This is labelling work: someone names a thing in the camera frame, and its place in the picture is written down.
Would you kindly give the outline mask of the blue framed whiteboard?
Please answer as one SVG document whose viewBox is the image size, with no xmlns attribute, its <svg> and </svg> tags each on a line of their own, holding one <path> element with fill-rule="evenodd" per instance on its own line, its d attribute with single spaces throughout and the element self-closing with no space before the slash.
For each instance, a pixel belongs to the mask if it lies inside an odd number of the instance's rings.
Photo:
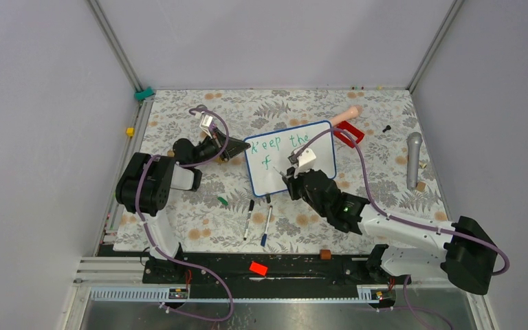
<svg viewBox="0 0 528 330">
<path fill-rule="evenodd" d="M 291 166 L 288 157 L 295 149 L 330 128 L 330 122 L 323 120 L 245 138 L 244 141 L 251 146 L 245 151 L 245 158 L 254 196 L 265 197 L 287 190 L 273 166 L 285 172 Z M 325 133 L 312 143 L 310 149 L 316 154 L 313 169 L 335 178 L 336 157 L 332 135 Z"/>
</svg>

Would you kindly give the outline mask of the green whiteboard marker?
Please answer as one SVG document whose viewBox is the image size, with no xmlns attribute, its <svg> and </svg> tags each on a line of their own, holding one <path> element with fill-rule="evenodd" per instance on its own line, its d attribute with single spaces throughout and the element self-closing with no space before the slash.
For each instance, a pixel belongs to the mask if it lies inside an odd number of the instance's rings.
<svg viewBox="0 0 528 330">
<path fill-rule="evenodd" d="M 282 176 L 282 177 L 286 177 L 286 174 L 285 174 L 283 171 L 279 170 L 277 167 L 273 166 L 273 169 L 274 169 L 274 170 L 275 170 L 280 176 Z"/>
</svg>

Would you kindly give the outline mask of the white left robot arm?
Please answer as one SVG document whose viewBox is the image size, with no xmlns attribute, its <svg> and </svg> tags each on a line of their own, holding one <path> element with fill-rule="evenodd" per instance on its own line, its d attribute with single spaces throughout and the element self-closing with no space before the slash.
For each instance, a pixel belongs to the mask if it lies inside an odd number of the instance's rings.
<svg viewBox="0 0 528 330">
<path fill-rule="evenodd" d="M 195 192 L 203 173 L 198 166 L 215 160 L 230 161 L 250 148 L 250 144 L 229 137 L 217 127 L 208 129 L 198 144 L 180 138 L 173 145 L 173 155 L 137 152 L 131 156 L 115 189 L 116 201 L 142 222 L 152 257 L 163 259 L 159 273 L 171 283 L 180 281 L 186 265 L 180 254 L 182 246 L 171 229 L 164 211 L 171 192 Z"/>
</svg>

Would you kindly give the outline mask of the green marker cap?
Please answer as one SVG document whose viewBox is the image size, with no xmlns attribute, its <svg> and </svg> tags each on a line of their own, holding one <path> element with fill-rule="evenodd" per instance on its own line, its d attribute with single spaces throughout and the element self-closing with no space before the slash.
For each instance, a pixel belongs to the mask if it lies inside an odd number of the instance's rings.
<svg viewBox="0 0 528 330">
<path fill-rule="evenodd" d="M 224 206 L 228 206 L 229 203 L 226 199 L 224 199 L 223 197 L 217 197 L 217 199 L 224 205 Z"/>
</svg>

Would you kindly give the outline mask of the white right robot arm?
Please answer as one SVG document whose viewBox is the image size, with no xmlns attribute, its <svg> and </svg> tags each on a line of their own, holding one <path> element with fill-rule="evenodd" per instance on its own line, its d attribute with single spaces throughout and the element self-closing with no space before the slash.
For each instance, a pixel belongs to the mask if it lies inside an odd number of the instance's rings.
<svg viewBox="0 0 528 330">
<path fill-rule="evenodd" d="M 367 264 L 368 277 L 384 283 L 391 276 L 446 278 L 471 294 L 486 295 L 498 256 L 495 243 L 469 217 L 435 225 L 429 220 L 402 219 L 380 211 L 371 200 L 342 192 L 321 170 L 283 174 L 291 200 L 302 200 L 341 232 L 387 237 L 409 250 L 375 247 Z"/>
</svg>

